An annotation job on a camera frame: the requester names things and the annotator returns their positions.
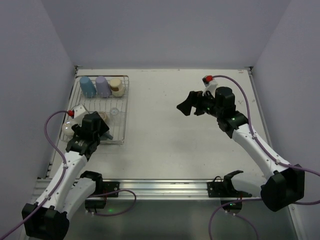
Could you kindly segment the grey blue ceramic mug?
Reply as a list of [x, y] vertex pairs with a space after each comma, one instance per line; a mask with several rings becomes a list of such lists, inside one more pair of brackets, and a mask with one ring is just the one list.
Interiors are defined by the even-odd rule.
[[105, 132], [100, 138], [103, 141], [112, 141], [114, 137], [109, 132]]

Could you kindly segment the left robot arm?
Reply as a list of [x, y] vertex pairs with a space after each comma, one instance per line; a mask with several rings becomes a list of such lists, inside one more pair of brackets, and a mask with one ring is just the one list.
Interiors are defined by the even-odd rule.
[[100, 173], [81, 171], [108, 130], [96, 111], [86, 114], [81, 125], [73, 126], [74, 135], [67, 143], [56, 174], [35, 203], [27, 203], [22, 209], [27, 236], [40, 240], [64, 239], [73, 215], [86, 198], [103, 192]]

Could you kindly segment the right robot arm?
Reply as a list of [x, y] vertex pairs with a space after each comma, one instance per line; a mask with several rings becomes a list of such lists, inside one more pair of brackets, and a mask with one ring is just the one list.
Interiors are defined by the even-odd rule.
[[208, 114], [217, 119], [219, 128], [239, 144], [262, 171], [266, 182], [253, 192], [276, 212], [304, 197], [305, 173], [297, 166], [288, 167], [260, 136], [250, 128], [248, 118], [236, 109], [235, 95], [229, 87], [209, 91], [190, 91], [186, 100], [176, 107], [185, 116]]

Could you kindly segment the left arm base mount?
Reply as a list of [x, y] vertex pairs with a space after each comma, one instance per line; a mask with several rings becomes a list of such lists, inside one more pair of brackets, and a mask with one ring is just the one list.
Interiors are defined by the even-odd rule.
[[108, 198], [117, 198], [118, 193], [113, 193], [110, 195], [104, 195], [99, 197], [92, 197], [95, 195], [102, 195], [117, 191], [120, 189], [120, 182], [119, 181], [103, 181], [102, 185], [96, 190], [94, 193], [90, 195], [84, 202], [84, 207], [88, 212], [97, 213], [98, 210], [102, 210], [107, 205]]

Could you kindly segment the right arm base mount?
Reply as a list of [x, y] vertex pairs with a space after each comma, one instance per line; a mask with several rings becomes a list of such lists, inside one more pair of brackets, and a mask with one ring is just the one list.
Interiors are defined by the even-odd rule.
[[224, 177], [216, 176], [213, 180], [208, 181], [207, 193], [209, 198], [220, 198], [220, 203], [228, 203], [227, 200], [222, 200], [222, 198], [236, 198], [237, 200], [245, 198], [251, 198], [253, 195], [251, 193], [236, 190], [232, 178], [238, 174], [242, 174], [242, 170], [235, 170], [226, 174]]

